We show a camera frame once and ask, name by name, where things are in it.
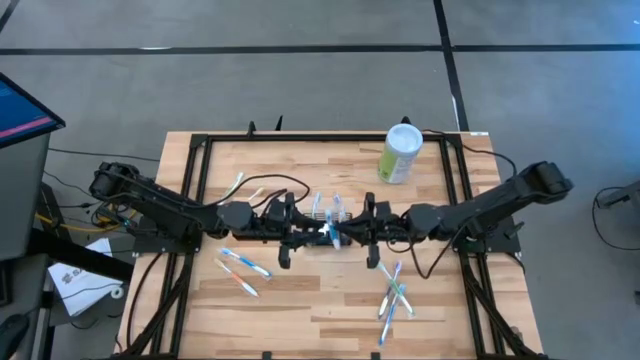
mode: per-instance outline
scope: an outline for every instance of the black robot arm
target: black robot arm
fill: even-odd
[[[559,201],[572,187],[555,164],[540,162],[473,200],[445,206],[414,204],[400,216],[392,213],[389,202],[376,203],[374,194],[367,193],[359,216],[333,226],[341,236],[369,247],[367,266],[373,268],[380,260],[378,241],[417,243],[427,237],[447,240],[463,227],[467,237],[480,239],[514,212],[531,203]],[[267,210],[258,215],[244,201],[220,205],[226,200],[221,199],[200,204],[157,185],[135,167],[119,163],[102,163],[89,190],[99,200],[129,205],[150,218],[155,231],[175,241],[187,241],[199,231],[217,239],[231,232],[238,240],[279,241],[283,268],[290,266],[290,250],[331,243],[326,223],[300,213],[293,193],[285,194],[284,201],[269,201]],[[127,219],[120,220],[134,234],[141,230]]]

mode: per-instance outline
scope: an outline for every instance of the black floor stripe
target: black floor stripe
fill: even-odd
[[[211,46],[168,48],[42,48],[0,49],[0,55],[214,55],[214,54],[308,54],[308,53],[413,53],[442,51],[440,45],[286,45]]]
[[[453,45],[453,52],[590,52],[640,51],[640,44]]]
[[[449,29],[447,28],[447,19],[444,14],[442,0],[433,0],[433,6],[436,10],[436,19],[438,20],[438,30],[440,31],[440,39],[442,41],[442,51],[444,53],[444,62],[447,66],[447,75],[449,78],[449,88],[451,96],[454,100],[454,109],[458,121],[458,129],[460,131],[469,131],[469,122],[467,120],[467,112],[464,109],[464,101],[462,100],[462,89],[460,88],[460,79],[456,70],[456,62],[453,58],[451,50],[451,40],[449,38]]]
[[[16,9],[16,6],[18,6],[19,2],[20,0],[11,0],[9,2],[7,9],[4,11],[4,14],[2,14],[2,17],[0,17],[0,33],[4,29],[5,25],[7,25],[9,18],[13,14],[13,11]]]

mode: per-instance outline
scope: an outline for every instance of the black stand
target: black stand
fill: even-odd
[[[31,230],[27,255],[47,254],[55,261],[115,280],[129,282],[133,265],[110,256],[88,250],[38,229]]]

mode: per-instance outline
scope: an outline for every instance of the wire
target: wire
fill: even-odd
[[[122,283],[110,283],[110,284],[106,284],[106,285],[102,285],[102,286],[98,286],[98,287],[94,287],[94,288],[85,288],[85,289],[82,289],[82,290],[80,290],[80,291],[77,291],[77,292],[75,292],[75,293],[73,293],[73,294],[71,294],[71,295],[68,295],[68,296],[65,296],[65,297],[63,297],[63,298],[60,298],[60,300],[66,300],[66,299],[72,298],[72,297],[74,297],[74,296],[76,296],[76,295],[79,295],[79,294],[81,294],[81,293],[85,292],[85,291],[102,290],[102,289],[104,289],[104,288],[106,288],[106,287],[114,286],[114,285],[122,286]]]
[[[269,200],[269,203],[267,203],[267,206],[265,206],[264,209],[262,209],[262,214],[260,214],[260,216],[261,217],[264,216],[264,214],[266,214],[267,211],[269,211],[269,209],[271,208],[271,204],[273,204],[280,196],[282,196],[286,192],[287,192],[286,189],[282,189],[269,194],[269,196],[272,196],[271,200]]]
[[[120,341],[118,341],[118,334],[116,334],[116,345],[118,345],[118,352],[122,353],[122,344],[120,344]]]
[[[78,185],[67,184],[66,182],[64,182],[64,181],[60,180],[60,178],[59,178],[59,177],[57,177],[57,176],[55,176],[55,175],[53,175],[53,174],[51,174],[51,173],[47,172],[47,170],[43,170],[43,172],[44,172],[45,174],[47,174],[47,175],[51,176],[52,178],[54,178],[54,179],[55,179],[57,182],[59,182],[60,184],[62,184],[62,185],[64,185],[64,186],[66,186],[66,187],[70,187],[70,188],[72,188],[72,189],[76,189],[76,190],[80,191],[81,193],[83,193],[83,194],[85,194],[85,195],[87,195],[87,196],[89,196],[89,197],[93,198],[93,196],[92,196],[91,194],[89,194],[88,192],[86,192],[85,190],[83,190],[83,189],[82,189],[81,187],[79,187]]]
[[[44,206],[53,206],[53,204],[47,204],[47,203],[42,203],[42,202],[38,203],[38,204],[44,205]],[[70,209],[70,208],[76,208],[76,207],[77,208],[86,209],[86,208],[92,207],[92,206],[97,205],[97,204],[100,204],[100,201],[96,201],[94,203],[85,202],[85,203],[78,204],[78,205],[55,205],[53,207],[56,207],[58,209]]]
[[[42,222],[45,222],[49,225],[53,224],[53,220],[42,216],[38,213],[35,214],[36,218]],[[86,232],[86,233],[105,233],[105,232],[110,232],[113,230],[116,230],[118,228],[120,228],[122,225],[118,224],[118,225],[113,225],[104,229],[91,229],[91,228],[84,228],[84,227],[79,227],[79,226],[73,226],[73,225],[67,225],[67,224],[60,224],[60,227],[65,228],[67,230],[73,230],[73,231],[80,231],[80,232]]]
[[[146,158],[146,157],[142,157],[142,156],[133,156],[133,155],[91,153],[91,152],[86,152],[86,151],[74,151],[74,150],[56,149],[56,148],[51,148],[51,147],[49,148],[49,151],[61,152],[61,153],[66,153],[66,154],[74,154],[74,155],[110,156],[110,157],[120,157],[120,158],[126,158],[126,159],[136,159],[136,160],[143,160],[143,161],[160,162],[160,159],[152,159],[152,158]]]
[[[155,193],[155,195],[156,195],[156,196],[162,197],[162,198],[164,198],[164,199],[165,199],[165,200],[167,200],[167,201],[171,201],[171,202],[172,202],[172,203],[174,203],[174,204],[178,204],[178,205],[180,205],[180,206],[182,206],[182,207],[190,208],[190,209],[204,209],[204,208],[208,208],[208,207],[212,207],[212,206],[217,206],[221,201],[225,201],[225,200],[229,199],[230,197],[232,197],[232,196],[233,196],[233,195],[234,195],[238,190],[240,190],[240,188],[241,188],[244,184],[248,183],[249,181],[251,181],[251,180],[256,180],[256,179],[270,178],[270,177],[279,177],[279,178],[288,179],[288,180],[291,180],[291,181],[297,182],[298,184],[300,184],[300,185],[304,186],[304,188],[306,189],[306,191],[305,191],[305,193],[304,193],[304,194],[303,194],[299,199],[297,199],[297,200],[295,201],[296,203],[298,203],[298,202],[300,202],[300,201],[304,200],[304,199],[309,195],[309,193],[311,192],[311,188],[309,187],[309,185],[307,185],[307,184],[305,184],[304,182],[302,182],[301,180],[298,180],[298,179],[296,179],[296,178],[294,178],[294,177],[291,177],[291,176],[289,176],[289,175],[283,175],[283,174],[254,175],[254,176],[251,176],[251,177],[248,177],[248,178],[244,179],[244,181],[242,181],[240,184],[238,184],[238,186],[236,186],[236,188],[235,188],[235,189],[233,189],[233,191],[231,191],[229,194],[227,194],[226,196],[224,196],[224,197],[220,198],[220,199],[219,199],[219,200],[217,200],[217,201],[214,201],[214,202],[209,203],[209,204],[203,204],[203,205],[192,205],[192,204],[185,203],[185,202],[183,202],[183,201],[175,200],[175,199],[170,198],[170,197],[168,197],[168,196],[166,196],[166,195],[164,195],[164,194],[162,194],[162,193],[158,193],[158,192],[156,192],[156,190],[155,190],[155,189],[152,189],[152,188],[150,188],[150,187],[148,187],[148,186],[145,186],[145,185],[142,185],[142,184],[136,183],[134,180],[132,180],[131,178],[126,177],[126,176],[124,176],[124,175],[115,174],[115,173],[110,173],[110,172],[106,172],[106,171],[100,171],[100,173],[106,174],[106,175],[108,175],[108,176],[117,177],[117,178],[119,178],[119,179],[123,179],[124,181],[127,181],[127,182],[129,182],[129,183],[135,183],[137,186],[139,186],[139,187],[141,187],[141,188],[143,188],[143,189],[145,189],[145,190],[147,190],[147,191],[150,191],[150,192]],[[116,198],[116,197],[125,196],[125,195],[127,195],[127,194],[129,194],[129,195],[135,195],[135,194],[131,194],[131,193],[120,193],[120,194],[117,194],[117,195],[114,195],[114,196],[112,196],[112,197],[108,198],[108,199],[107,199],[107,201],[112,200],[112,199],[114,199],[114,198]]]
[[[404,218],[408,213],[409,213],[409,210],[405,211],[405,212],[400,216],[400,218],[401,218],[401,219],[403,219],[403,218]],[[388,227],[389,229],[396,228],[396,229],[398,229],[399,231],[404,232],[404,233],[405,233],[405,235],[407,236],[407,238],[409,238],[409,232],[407,232],[407,230],[405,230],[405,229],[403,229],[403,228],[401,228],[401,227],[399,227],[399,226],[395,226],[395,225],[387,225],[387,227]],[[389,250],[391,250],[391,252],[394,252],[394,253],[396,253],[396,254],[404,254],[404,253],[406,253],[407,251],[411,250],[411,244],[409,244],[409,246],[407,246],[405,249],[402,249],[402,250],[396,250],[396,249],[394,249],[394,248],[392,248],[392,247],[391,247],[390,240],[387,240],[387,241],[386,241],[386,243],[387,243],[387,248],[388,248]]]
[[[119,225],[119,223],[114,220],[111,219],[109,217],[103,216],[103,215],[99,215],[98,211],[102,208],[107,208],[108,211],[115,213],[116,215],[120,215],[121,213],[127,211],[129,209],[129,206],[125,206],[124,209],[120,209],[120,205],[114,205],[114,204],[107,204],[106,202],[102,203],[102,205],[100,205],[94,212],[93,214],[91,214],[91,224],[93,226],[99,227],[99,228],[106,228],[109,226],[113,226],[113,225]],[[131,214],[128,216],[128,219],[131,220],[136,214],[138,213],[137,210],[133,210],[133,212],[131,212]]]
[[[447,251],[448,248],[451,247],[451,244],[453,244],[453,241],[455,239],[458,238],[458,236],[460,236],[460,234],[462,233],[462,231],[467,227],[467,225],[471,222],[471,220],[474,218],[469,218],[467,221],[465,221],[462,226],[460,226],[460,228],[458,229],[458,231],[456,231],[455,235],[453,235],[449,241],[447,241],[447,245],[442,249],[442,251],[440,251],[440,254],[438,254],[438,257],[436,257],[436,259],[433,261],[433,263],[431,264],[431,267],[429,267],[429,271],[427,272],[427,275],[424,275],[422,273],[422,269],[420,268],[420,264],[418,264],[418,257],[416,256],[416,251],[413,249],[413,244],[414,242],[411,240],[411,238],[409,237],[409,250],[411,251],[411,257],[413,258],[413,263],[416,266],[416,270],[418,270],[418,275],[420,275],[421,278],[423,279],[428,279],[431,277],[431,273],[433,272],[433,269],[435,269],[436,265],[438,265],[438,263],[440,262],[440,259],[442,258],[442,256],[444,255],[444,253]]]
[[[264,205],[264,203],[266,203],[267,201],[269,201],[269,198],[271,198],[272,196],[275,196],[276,198],[281,196],[282,194],[286,193],[287,189],[280,189],[280,190],[276,190],[270,194],[267,194],[267,196],[264,197],[264,199],[260,200],[259,203],[255,204],[255,205],[251,205],[252,209],[258,208],[262,205]]]
[[[518,263],[518,265],[520,265],[520,267],[522,268],[522,273],[526,274],[527,273],[527,269],[524,267],[524,263],[522,262],[522,260],[520,260],[520,256],[518,256],[518,254],[516,253],[505,253],[507,254],[508,257],[512,258],[515,262]]]
[[[147,276],[149,275],[151,268],[153,268],[153,265],[155,265],[158,259],[160,259],[161,255],[162,253],[159,253],[158,255],[156,255],[156,257],[153,258],[153,260],[151,260],[151,262],[149,263],[149,266],[147,266],[147,269],[142,274],[142,277],[140,278],[140,282],[138,283],[138,288],[136,289],[136,292],[133,295],[133,300],[131,301],[131,308],[129,308],[129,319],[127,320],[127,348],[131,347],[131,323],[133,322],[133,310],[136,307],[136,302],[138,301],[140,290],[142,290],[142,285],[144,284],[144,281],[147,279]]]
[[[93,319],[93,322],[91,322],[91,324],[89,324],[87,326],[76,325],[76,324],[73,323],[73,321],[70,321],[69,324],[71,326],[73,326],[74,328],[78,329],[78,330],[89,330],[92,327],[94,327],[99,321],[100,321],[100,319],[95,318],[95,319]]]
[[[104,252],[100,252],[100,254],[118,254],[118,253],[126,253],[126,252],[133,252],[133,249],[116,250],[116,251],[104,251]]]
[[[431,129],[422,129],[422,131],[429,131],[435,134],[440,134],[440,135],[447,135],[447,133],[442,132],[442,131],[438,131],[438,130],[431,130]],[[445,140],[447,140],[447,142],[449,142],[451,145],[453,145],[454,147],[458,147],[457,144],[453,143],[452,141],[449,140],[449,138],[445,137]],[[495,157],[499,157],[503,160],[505,160],[506,162],[509,163],[509,165],[511,165],[511,170],[512,170],[512,177],[518,175],[518,168],[516,167],[516,163],[513,162],[513,160],[511,160],[509,157],[507,157],[506,155],[497,153],[497,152],[493,152],[493,151],[488,151],[488,150],[476,150],[470,146],[465,145],[464,143],[462,143],[462,147],[473,152],[473,153],[477,153],[477,154],[488,154],[488,155],[493,155]]]
[[[620,186],[606,187],[606,188],[601,189],[600,191],[598,191],[596,193],[596,196],[593,197],[593,204],[591,206],[591,220],[593,221],[593,228],[596,230],[596,234],[598,234],[598,237],[600,238],[600,240],[603,243],[605,243],[607,246],[612,247],[612,248],[617,249],[617,250],[638,251],[638,250],[640,250],[640,248],[626,248],[626,247],[622,247],[622,246],[618,246],[618,245],[613,245],[610,242],[608,242],[607,240],[605,240],[604,236],[602,236],[602,233],[600,232],[600,229],[598,228],[598,223],[596,222],[596,205],[598,203],[598,197],[605,191],[619,190],[619,189],[622,189],[622,187],[620,187]]]
[[[93,223],[91,223],[90,221],[86,221],[86,220],[82,220],[82,219],[74,218],[74,217],[71,217],[71,216],[62,216],[62,218],[63,218],[63,219],[65,219],[65,220],[77,221],[77,222],[82,223],[82,224],[87,224],[87,225],[93,225],[93,226],[96,226],[96,224],[93,224]],[[129,234],[129,233],[128,233],[128,232],[126,232],[126,231],[120,231],[120,230],[112,230],[112,232],[117,232],[117,233],[120,233],[120,234]]]

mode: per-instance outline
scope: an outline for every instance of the black cable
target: black cable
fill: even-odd
[[[81,224],[94,225],[95,226],[95,224],[92,224],[90,221],[74,218],[72,216],[63,216],[62,218],[64,220],[71,220],[71,221],[79,222]]]
[[[123,284],[121,284],[121,283],[109,283],[109,284],[102,285],[102,286],[99,286],[99,287],[94,287],[94,288],[84,288],[84,289],[82,289],[82,290],[79,290],[79,291],[77,291],[77,292],[75,292],[75,293],[71,294],[71,295],[68,295],[68,296],[65,296],[65,297],[63,297],[63,298],[57,299],[57,301],[62,301],[62,300],[66,300],[66,299],[72,298],[72,297],[74,297],[74,296],[76,296],[76,295],[79,295],[79,294],[81,294],[81,293],[85,292],[85,291],[101,290],[101,289],[104,289],[104,288],[106,288],[106,287],[114,286],[114,285],[117,285],[117,286],[123,286]],[[29,310],[29,311],[25,312],[25,313],[24,313],[24,316],[27,316],[27,315],[31,314],[32,312],[34,312],[34,311],[36,311],[36,310],[39,310],[39,309],[40,309],[40,307],[41,307],[41,306],[40,306],[40,305],[38,305],[37,307],[34,307],[33,309],[31,309],[31,310]]]
[[[116,345],[118,345],[118,353],[122,353],[122,344],[120,344],[120,341],[118,340],[118,334],[116,334]]]
[[[462,226],[460,226],[460,228],[458,229],[458,231],[456,231],[455,235],[453,235],[449,241],[447,241],[447,245],[442,249],[442,251],[440,251],[440,254],[438,254],[438,257],[436,257],[436,259],[433,261],[433,263],[431,264],[431,267],[429,267],[429,271],[427,272],[427,275],[424,275],[422,273],[422,269],[420,268],[420,264],[418,264],[418,258],[416,256],[416,251],[413,249],[413,245],[414,242],[411,240],[411,238],[409,238],[409,250],[411,251],[411,257],[413,258],[413,264],[416,266],[416,270],[418,271],[418,275],[420,275],[421,278],[423,279],[428,279],[431,277],[431,273],[433,272],[433,269],[435,269],[436,265],[438,264],[438,262],[440,262],[440,259],[442,258],[442,256],[444,255],[444,253],[447,251],[447,249],[449,247],[451,247],[451,244],[453,244],[453,241],[460,236],[460,234],[462,233],[462,231],[467,227],[467,225],[469,224],[469,222],[471,222],[470,218],[467,221],[464,222],[464,224],[462,224]]]
[[[89,194],[87,191],[83,190],[80,186],[78,186],[78,185],[73,185],[73,184],[67,184],[66,182],[64,182],[64,181],[60,180],[60,178],[59,178],[59,177],[57,177],[57,176],[55,176],[55,175],[53,175],[53,174],[51,174],[51,173],[47,172],[47,170],[43,170],[43,172],[44,172],[45,174],[47,174],[47,175],[51,176],[52,178],[54,178],[54,179],[55,179],[57,182],[59,182],[60,184],[62,184],[62,185],[64,185],[64,186],[66,186],[66,187],[70,187],[70,188],[72,188],[72,189],[76,189],[76,190],[80,191],[81,193],[83,193],[83,194],[85,194],[85,195],[89,196],[90,198],[93,198],[93,196],[91,196],[91,194]]]
[[[621,246],[618,246],[618,245],[613,245],[610,242],[608,242],[607,240],[605,240],[604,236],[602,236],[602,233],[600,232],[600,229],[598,228],[598,223],[596,222],[596,206],[598,204],[598,197],[600,196],[600,194],[602,194],[605,191],[620,190],[620,189],[622,189],[622,187],[620,187],[620,186],[606,187],[606,188],[601,189],[600,191],[598,191],[596,193],[596,196],[593,197],[593,204],[591,206],[591,220],[593,221],[593,228],[596,230],[596,234],[598,234],[598,237],[600,238],[600,240],[603,243],[605,243],[607,246],[612,247],[612,248],[617,249],[617,250],[638,251],[638,250],[640,250],[640,248],[625,248],[625,247],[621,247]]]
[[[235,189],[233,189],[231,192],[229,192],[229,194],[227,194],[226,196],[224,196],[223,198],[221,198],[221,199],[219,199],[219,200],[217,200],[217,201],[214,201],[214,202],[209,203],[209,204],[203,204],[203,205],[191,205],[191,204],[184,203],[184,202],[182,202],[182,201],[178,201],[178,200],[172,199],[172,198],[170,198],[170,197],[168,197],[168,196],[166,196],[166,195],[164,195],[164,194],[162,194],[162,193],[157,193],[155,189],[152,189],[152,188],[150,188],[150,187],[148,187],[148,186],[145,186],[145,185],[142,185],[142,184],[138,184],[138,183],[136,183],[134,180],[132,180],[132,179],[130,179],[129,177],[126,177],[126,176],[124,176],[124,175],[115,174],[115,173],[110,173],[110,172],[106,172],[106,171],[100,171],[100,173],[103,173],[103,174],[105,174],[105,175],[107,175],[107,176],[117,177],[117,178],[119,178],[119,179],[122,179],[122,180],[127,181],[127,182],[130,182],[130,183],[135,183],[135,184],[136,184],[136,186],[139,186],[139,187],[141,187],[141,188],[143,188],[143,189],[145,189],[145,190],[147,190],[147,191],[153,192],[153,193],[155,193],[155,194],[156,194],[156,196],[160,196],[160,197],[164,198],[164,199],[165,199],[165,200],[167,200],[167,201],[171,201],[171,202],[172,202],[172,203],[174,203],[174,204],[180,205],[180,206],[185,207],[185,208],[190,208],[190,209],[204,209],[204,208],[208,208],[208,207],[216,206],[216,205],[218,205],[220,202],[225,201],[225,200],[227,200],[227,199],[231,198],[231,197],[232,197],[232,196],[233,196],[233,195],[234,195],[234,194],[235,194],[235,193],[236,193],[236,192],[237,192],[237,191],[238,191],[238,190],[239,190],[239,189],[240,189],[244,184],[248,183],[249,181],[251,181],[251,180],[256,180],[256,179],[270,178],[270,177],[280,177],[280,178],[285,178],[285,179],[288,179],[288,180],[294,181],[294,182],[296,182],[296,183],[298,183],[298,184],[300,184],[300,185],[304,186],[304,188],[306,189],[306,191],[305,191],[305,193],[304,193],[304,194],[303,194],[299,199],[297,199],[297,200],[295,201],[296,203],[298,203],[298,202],[300,202],[300,201],[304,200],[304,199],[309,195],[309,193],[311,192],[311,188],[309,187],[309,185],[307,185],[307,184],[305,184],[304,182],[302,182],[301,180],[298,180],[298,179],[296,179],[296,178],[294,178],[294,177],[291,177],[291,176],[289,176],[289,175],[283,175],[283,174],[254,175],[254,176],[250,176],[250,177],[246,178],[244,181],[242,181],[240,184],[238,184],[238,186],[236,186],[236,187],[235,187]],[[125,196],[125,195],[127,195],[127,194],[129,194],[129,195],[133,195],[133,194],[130,194],[130,193],[120,193],[120,194],[118,194],[118,195],[114,195],[114,196],[113,196],[113,197],[111,197],[111,198],[108,198],[106,201],[110,201],[111,199],[113,199],[113,198],[115,198],[115,197]]]
[[[235,194],[244,184],[248,183],[251,180],[256,180],[256,179],[265,179],[265,178],[270,178],[270,177],[280,177],[280,178],[284,178],[284,179],[288,179],[291,180],[293,182],[296,182],[302,186],[304,186],[304,188],[306,189],[305,193],[298,198],[295,202],[299,203],[300,201],[304,200],[309,193],[311,192],[311,188],[309,187],[309,185],[305,184],[302,180],[298,180],[292,176],[289,175],[284,175],[284,174],[264,174],[264,175],[254,175],[254,176],[250,176],[246,179],[244,179],[244,181],[242,181],[240,184],[238,184],[238,186],[236,186],[235,189],[233,189],[229,194],[227,194],[227,196],[223,197],[222,199],[216,201],[213,204],[209,204],[209,205],[204,205],[204,206],[211,206],[211,205],[215,205],[217,203],[219,203],[220,201],[224,201],[227,200],[228,198],[230,198],[231,196],[233,196],[233,194]]]
[[[286,189],[282,189],[269,194],[269,196],[271,197],[271,200],[269,200],[269,202],[267,203],[267,206],[265,206],[264,209],[262,209],[262,214],[260,214],[260,217],[263,217],[267,213],[267,211],[269,211],[269,208],[271,208],[271,204],[273,204],[273,202],[276,201],[276,199],[278,199],[280,196],[282,196],[286,192],[287,192]]]
[[[429,132],[432,132],[432,133],[435,133],[435,134],[445,135],[445,139],[447,140],[447,142],[449,142],[451,145],[457,147],[457,144],[451,142],[446,137],[447,133],[445,133],[445,132],[438,131],[438,130],[431,130],[431,129],[423,129],[422,131],[429,131]],[[503,154],[500,154],[500,153],[497,153],[497,152],[493,152],[493,151],[488,151],[488,150],[476,150],[476,149],[474,149],[474,148],[472,148],[470,146],[465,145],[464,143],[462,143],[462,147],[467,149],[467,150],[469,150],[469,151],[471,151],[471,152],[473,152],[473,153],[476,153],[476,154],[488,154],[488,155],[493,155],[495,157],[499,157],[499,158],[505,160],[506,162],[508,162],[509,165],[511,165],[511,169],[512,169],[512,172],[513,172],[513,174],[511,175],[512,177],[518,175],[518,168],[516,167],[516,163],[514,163],[513,160],[511,160],[506,155],[503,155]]]
[[[144,284],[144,281],[147,279],[147,276],[149,275],[151,268],[153,268],[153,265],[158,261],[158,259],[160,259],[160,256],[162,256],[162,253],[159,253],[158,255],[156,255],[156,257],[153,258],[153,260],[151,260],[151,262],[149,263],[149,266],[147,266],[147,269],[142,274],[142,277],[140,278],[140,282],[138,283],[138,288],[136,289],[136,292],[133,295],[133,300],[131,301],[131,308],[129,308],[129,319],[127,320],[127,348],[131,347],[131,323],[133,322],[133,310],[136,307],[136,301],[138,301],[138,296],[140,295],[140,290],[142,290],[142,285]]]
[[[264,197],[264,199],[262,199],[259,203],[255,204],[255,205],[251,205],[252,209],[255,209],[257,207],[262,206],[264,203],[266,203],[267,201],[269,201],[269,198],[271,198],[272,196],[278,195],[281,196],[282,194],[286,193],[287,189],[280,189],[280,190],[276,190],[270,194],[268,194],[267,196]]]
[[[119,204],[119,205],[116,205],[116,214],[123,213],[123,212],[125,212],[125,211],[127,211],[127,210],[129,210],[129,209],[131,209],[131,206],[130,206],[129,204]]]
[[[127,250],[117,250],[117,251],[102,251],[99,252],[99,254],[119,254],[119,253],[127,253],[127,252],[133,252],[133,249],[127,249]]]
[[[160,159],[152,159],[152,158],[146,158],[146,157],[142,157],[142,156],[133,156],[133,155],[92,153],[92,152],[86,152],[86,151],[74,151],[74,150],[56,149],[56,148],[51,148],[51,147],[49,148],[49,151],[61,152],[61,153],[66,153],[66,154],[75,154],[75,155],[109,156],[109,157],[120,157],[120,158],[126,158],[126,159],[136,159],[136,160],[143,160],[143,161],[160,162]]]
[[[71,326],[73,326],[74,328],[78,329],[78,330],[89,330],[92,327],[94,327],[98,323],[98,321],[100,321],[100,319],[95,318],[95,319],[93,319],[93,322],[91,322],[91,324],[89,324],[87,326],[76,325],[76,324],[73,323],[73,321],[70,321],[69,324]]]
[[[44,205],[44,206],[53,206],[53,204],[46,204],[46,203],[38,203],[40,205]],[[94,205],[100,204],[100,201],[94,202],[94,203],[89,203],[89,202],[84,202],[82,204],[78,204],[78,205],[56,205],[53,207],[56,207],[58,209],[70,209],[70,208],[82,208],[82,209],[86,209],[86,208],[90,208]]]
[[[524,263],[522,262],[522,260],[520,260],[518,255],[516,255],[514,253],[505,253],[505,254],[507,254],[508,257],[512,258],[516,263],[518,263],[518,265],[520,265],[520,267],[522,268],[522,273],[523,274],[527,273],[527,269],[524,267]]]
[[[407,248],[406,248],[406,249],[396,250],[396,249],[394,249],[394,248],[392,248],[392,247],[391,247],[391,244],[390,244],[390,242],[389,242],[389,241],[387,241],[386,243],[387,243],[387,248],[389,248],[389,250],[391,250],[391,252],[394,252],[394,253],[396,253],[396,254],[404,254],[404,253],[406,253],[407,251],[411,250],[411,245],[407,246]]]

